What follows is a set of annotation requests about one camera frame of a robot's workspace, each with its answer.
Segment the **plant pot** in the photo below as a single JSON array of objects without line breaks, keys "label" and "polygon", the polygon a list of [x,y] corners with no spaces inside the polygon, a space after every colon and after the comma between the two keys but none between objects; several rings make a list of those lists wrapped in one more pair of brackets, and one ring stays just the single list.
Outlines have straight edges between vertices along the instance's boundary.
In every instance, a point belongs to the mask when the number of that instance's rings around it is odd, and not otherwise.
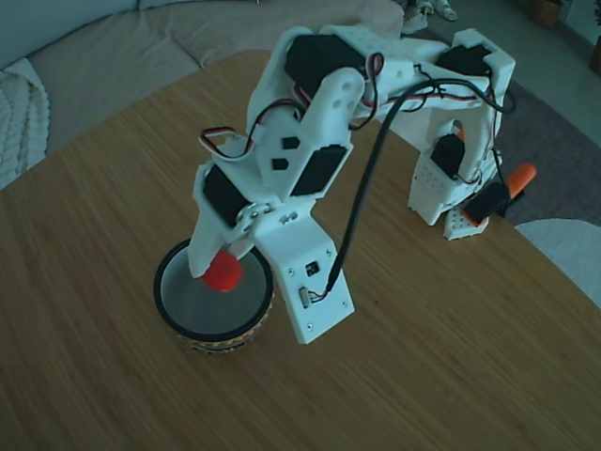
[{"label": "plant pot", "polygon": [[162,260],[154,279],[154,299],[162,319],[187,347],[224,354],[250,343],[271,310],[273,278],[268,261],[254,248],[240,260],[239,285],[220,292],[194,279],[185,240]]},{"label": "plant pot", "polygon": [[553,0],[532,0],[531,18],[535,23],[550,28],[560,18],[562,5]]},{"label": "plant pot", "polygon": [[601,36],[594,46],[593,56],[591,56],[591,69],[601,77]]}]

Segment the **black cable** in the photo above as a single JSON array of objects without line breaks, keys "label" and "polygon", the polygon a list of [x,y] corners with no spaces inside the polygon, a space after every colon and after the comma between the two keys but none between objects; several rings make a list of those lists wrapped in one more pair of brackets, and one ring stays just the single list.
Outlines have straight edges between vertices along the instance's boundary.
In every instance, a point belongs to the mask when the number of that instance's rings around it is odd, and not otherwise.
[{"label": "black cable", "polygon": [[[426,72],[424,69],[422,69],[422,65],[421,64],[414,64],[413,67],[415,69],[417,69],[417,71],[423,75],[425,78],[427,78],[427,80],[429,82],[434,82],[434,78],[432,78],[432,75],[430,75],[428,72]],[[436,88],[434,86],[432,86],[432,90],[426,94],[434,94],[436,92]]]},{"label": "black cable", "polygon": [[459,174],[455,174],[455,179],[460,179],[461,181],[463,181],[466,185],[475,185],[476,183],[480,182],[480,180],[482,179],[482,171],[478,170],[478,177],[476,177],[474,180],[472,181],[467,181],[465,180],[463,177],[461,177]]},{"label": "black cable", "polygon": [[420,111],[422,108],[424,108],[425,103],[428,100],[428,96],[423,95],[422,96],[422,103],[420,103],[418,106],[416,106],[415,108],[411,109],[411,110],[401,110],[403,113],[415,113],[416,111]]},{"label": "black cable", "polygon": [[217,128],[203,130],[200,133],[199,140],[200,140],[201,144],[205,148],[207,148],[207,150],[210,151],[211,153],[217,154],[220,157],[224,158],[225,160],[235,161],[235,160],[243,157],[244,155],[248,154],[251,151],[251,148],[253,148],[253,134],[254,134],[254,130],[261,123],[261,120],[263,120],[263,117],[270,110],[272,110],[273,108],[278,108],[280,106],[291,106],[291,107],[293,107],[295,109],[295,115],[298,115],[298,117],[299,117],[298,120],[301,120],[302,117],[304,116],[304,114],[306,113],[306,109],[304,108],[304,106],[301,105],[298,101],[295,101],[293,99],[278,99],[276,101],[273,101],[268,106],[266,106],[263,109],[263,111],[261,111],[258,114],[258,116],[255,118],[253,126],[251,127],[251,130],[248,133],[248,138],[247,138],[247,141],[246,141],[246,145],[244,146],[244,150],[242,151],[242,153],[240,155],[236,155],[236,156],[225,155],[223,152],[221,152],[219,150],[219,148],[217,146],[215,146],[210,141],[210,139],[207,136],[207,134],[209,132],[213,132],[213,131],[221,130],[221,129],[228,129],[232,133],[235,133],[234,129],[232,129],[231,127],[217,127]]},{"label": "black cable", "polygon": [[492,148],[492,156],[495,159],[495,165],[497,166],[497,173],[499,174],[499,179],[501,180],[501,183],[505,186],[505,189],[507,190],[507,197],[505,198],[505,204],[503,205],[503,209],[500,211],[500,215],[502,218],[505,217],[505,214],[507,214],[507,208],[509,207],[509,198],[510,198],[510,193],[509,193],[509,186],[507,186],[507,183],[505,182],[505,177],[503,176],[503,173],[501,172],[501,161],[499,160],[499,154],[497,153],[497,150],[495,148]]},{"label": "black cable", "polygon": [[376,164],[378,162],[379,155],[384,149],[384,142],[386,141],[388,131],[393,125],[394,118],[396,117],[399,110],[410,96],[420,95],[420,91],[423,89],[429,87],[436,89],[440,88],[443,85],[466,86],[469,89],[471,89],[471,91],[473,91],[473,93],[476,94],[476,96],[482,99],[484,103],[501,113],[513,113],[516,109],[515,104],[511,105],[510,108],[499,105],[495,101],[491,100],[486,95],[486,93],[474,83],[468,80],[458,78],[439,78],[426,80],[424,82],[420,82],[417,85],[410,87],[407,91],[400,95],[396,99],[388,115],[386,115],[386,118],[382,122],[382,126],[379,129],[378,137],[376,138],[376,142],[369,157],[369,161],[367,162],[365,170],[363,171],[363,175],[359,183],[359,188],[357,189],[357,194],[355,194],[355,200],[350,211],[347,230],[345,231],[345,236],[343,237],[342,244],[340,246],[340,251],[338,252],[338,256],[336,256],[336,259],[334,260],[334,263],[331,266],[330,274],[328,275],[328,285],[326,286],[326,290],[323,294],[324,297],[333,289],[334,285],[336,284],[336,280],[338,280],[338,276],[340,275],[340,272],[342,271],[342,268],[344,266],[345,259],[347,258],[348,249],[350,248],[350,244],[352,242],[353,234],[355,233],[357,223],[359,222],[359,214],[362,210],[363,203],[365,202],[367,191],[369,190],[369,185],[374,175],[374,170],[376,169]]},{"label": "black cable", "polygon": [[505,97],[507,97],[507,99],[509,99],[509,101],[511,102],[511,112],[514,112],[517,106],[516,96],[514,96],[514,93],[511,92],[509,88],[507,88],[507,90],[505,91]]},{"label": "black cable", "polygon": [[[379,67],[376,66],[377,60],[381,61]],[[349,124],[348,127],[356,132],[363,127],[365,127],[368,123],[374,120],[374,117],[378,114],[379,109],[379,93],[378,93],[378,75],[384,68],[384,55],[381,53],[371,54],[367,61],[367,74],[369,81],[372,84],[372,88],[374,89],[374,104],[372,105],[372,110],[369,113],[369,116],[359,125]]]}]

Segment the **white knit blanket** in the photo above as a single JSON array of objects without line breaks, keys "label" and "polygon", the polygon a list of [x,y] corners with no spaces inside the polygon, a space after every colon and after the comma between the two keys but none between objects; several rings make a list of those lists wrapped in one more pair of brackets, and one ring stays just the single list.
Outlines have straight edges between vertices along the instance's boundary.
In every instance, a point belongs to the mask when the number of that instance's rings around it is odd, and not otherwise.
[{"label": "white knit blanket", "polygon": [[0,70],[0,190],[46,157],[50,102],[27,58]]}]

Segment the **cushion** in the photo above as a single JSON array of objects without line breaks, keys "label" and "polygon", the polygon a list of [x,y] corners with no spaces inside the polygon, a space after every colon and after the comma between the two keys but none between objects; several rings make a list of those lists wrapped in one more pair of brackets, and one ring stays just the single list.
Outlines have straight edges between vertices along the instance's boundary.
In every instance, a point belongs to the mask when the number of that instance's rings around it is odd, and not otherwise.
[{"label": "cushion", "polygon": [[[183,2],[205,2],[209,0],[140,0],[140,4],[138,8],[140,9],[148,9],[148,8],[158,8],[164,7],[167,5],[173,5],[174,3],[183,3]],[[239,0],[239,1],[247,1],[247,2],[255,2],[259,4],[259,0]]]},{"label": "cushion", "polygon": [[137,0],[0,0],[0,69]]},{"label": "cushion", "polygon": [[48,151],[198,65],[144,16],[131,12],[86,26],[31,55],[51,103]]},{"label": "cushion", "polygon": [[400,33],[403,9],[391,0],[262,0],[194,2],[143,11],[157,33],[170,36],[201,66],[249,49],[273,48],[287,29],[364,23]]}]

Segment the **floor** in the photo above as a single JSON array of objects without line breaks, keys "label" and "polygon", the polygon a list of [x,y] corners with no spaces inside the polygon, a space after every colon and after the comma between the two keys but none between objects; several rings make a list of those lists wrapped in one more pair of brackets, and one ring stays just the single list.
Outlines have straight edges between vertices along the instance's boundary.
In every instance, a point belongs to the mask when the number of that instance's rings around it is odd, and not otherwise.
[{"label": "floor", "polygon": [[516,229],[601,308],[601,270],[597,263],[601,255],[601,227],[553,218],[521,224]]},{"label": "floor", "polygon": [[601,146],[601,78],[587,66],[590,43],[562,26],[546,30],[534,24],[526,0],[450,3],[459,20],[431,17],[431,31],[451,40],[457,31],[477,28],[516,59],[516,81]]}]

